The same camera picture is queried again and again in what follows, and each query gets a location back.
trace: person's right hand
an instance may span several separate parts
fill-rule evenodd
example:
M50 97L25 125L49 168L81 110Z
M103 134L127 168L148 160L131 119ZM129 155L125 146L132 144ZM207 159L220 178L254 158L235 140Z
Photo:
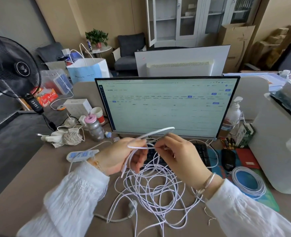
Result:
M212 173L204 165L195 146L191 142L178 135L169 133L158 140L154 147L155 151L165 160L178 178L197 190L205 186L207 179ZM204 195L210 198L222 183L222 178L215 175Z

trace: person's left hand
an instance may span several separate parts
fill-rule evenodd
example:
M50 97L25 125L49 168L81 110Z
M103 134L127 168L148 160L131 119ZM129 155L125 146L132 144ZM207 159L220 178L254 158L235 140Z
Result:
M129 141L134 138L123 138L113 143L111 146L98 152L94 158L89 158L87 161L93 166L96 165L96 161L99 163L100 168L105 175L111 175L121 170L126 158L134 150L127 147ZM130 143L134 147L146 147L146 140L136 140ZM143 166L144 161L147 159L148 150L139 149L131 160L131 168L136 173L140 172L140 168Z

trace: red booklet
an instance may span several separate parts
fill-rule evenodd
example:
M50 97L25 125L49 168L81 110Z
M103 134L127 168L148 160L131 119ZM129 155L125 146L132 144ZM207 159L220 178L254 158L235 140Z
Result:
M236 153L241 161L242 166L247 168L261 169L250 149L237 148Z

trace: potted plant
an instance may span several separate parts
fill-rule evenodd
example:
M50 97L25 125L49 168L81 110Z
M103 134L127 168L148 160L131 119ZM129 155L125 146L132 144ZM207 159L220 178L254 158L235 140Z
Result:
M85 32L86 38L90 41L91 44L94 44L97 48L101 48L101 44L104 43L105 46L108 46L108 33L94 29L90 32Z

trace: floor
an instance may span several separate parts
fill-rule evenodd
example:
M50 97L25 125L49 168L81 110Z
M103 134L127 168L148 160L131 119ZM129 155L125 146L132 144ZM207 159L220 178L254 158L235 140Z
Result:
M67 118L66 110L54 111L49 106L45 107L45 115L56 126ZM20 115L0 130L0 193L42 146L37 133L51 132L38 114Z

